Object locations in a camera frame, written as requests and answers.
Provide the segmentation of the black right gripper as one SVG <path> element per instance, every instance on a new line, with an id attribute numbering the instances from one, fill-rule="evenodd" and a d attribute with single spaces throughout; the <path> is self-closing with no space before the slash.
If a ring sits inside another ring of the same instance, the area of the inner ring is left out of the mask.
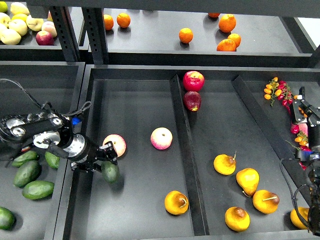
<path id="1" fill-rule="evenodd" d="M 320 108 L 306 101 L 305 87 L 299 89 L 299 94 L 289 106 L 291 122 L 294 125 L 307 124 L 308 145 L 314 152 L 320 151 Z"/>

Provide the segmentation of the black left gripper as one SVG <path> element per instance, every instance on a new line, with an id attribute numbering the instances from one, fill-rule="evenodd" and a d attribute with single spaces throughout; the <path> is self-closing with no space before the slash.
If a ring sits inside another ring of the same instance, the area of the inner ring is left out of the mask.
<path id="1" fill-rule="evenodd" d="M 84 147 L 80 153 L 72 157 L 70 168 L 72 171 L 80 170 L 83 172 L 102 172 L 102 167 L 94 163 L 96 160 L 102 162 L 111 162 L 114 165 L 118 164 L 118 154 L 112 143 L 108 141 L 102 146 L 93 143 L 89 138 L 84 141 Z"/>

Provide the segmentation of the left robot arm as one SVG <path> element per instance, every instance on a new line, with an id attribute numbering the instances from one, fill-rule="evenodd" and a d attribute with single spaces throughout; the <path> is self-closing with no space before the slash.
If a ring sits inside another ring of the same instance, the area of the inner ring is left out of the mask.
<path id="1" fill-rule="evenodd" d="M 69 160 L 72 170 L 101 172 L 103 168 L 99 162 L 118 164 L 118 154 L 111 141 L 99 146 L 86 135 L 74 132 L 74 120 L 91 107 L 90 101 L 86 101 L 79 110 L 60 113 L 48 101 L 38 103 L 19 82 L 7 78 L 0 81 L 16 85 L 39 108 L 36 113 L 6 115 L 0 119 L 0 143 L 9 158 L 16 157 L 26 147 L 34 146 Z"/>

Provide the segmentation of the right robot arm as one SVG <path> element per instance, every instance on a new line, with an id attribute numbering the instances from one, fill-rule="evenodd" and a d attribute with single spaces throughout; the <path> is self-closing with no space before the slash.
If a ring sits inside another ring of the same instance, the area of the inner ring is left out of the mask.
<path id="1" fill-rule="evenodd" d="M 309 151 L 297 148 L 295 162 L 303 167 L 303 184 L 294 192 L 291 201 L 297 217 L 306 229 L 315 236 L 320 235 L 320 108 L 306 100 L 305 88 L 299 89 L 297 97 L 289 106 L 291 122 L 294 125 L 306 124 Z M 304 218 L 298 209 L 297 194 L 305 189 L 309 193 L 309 210 Z"/>

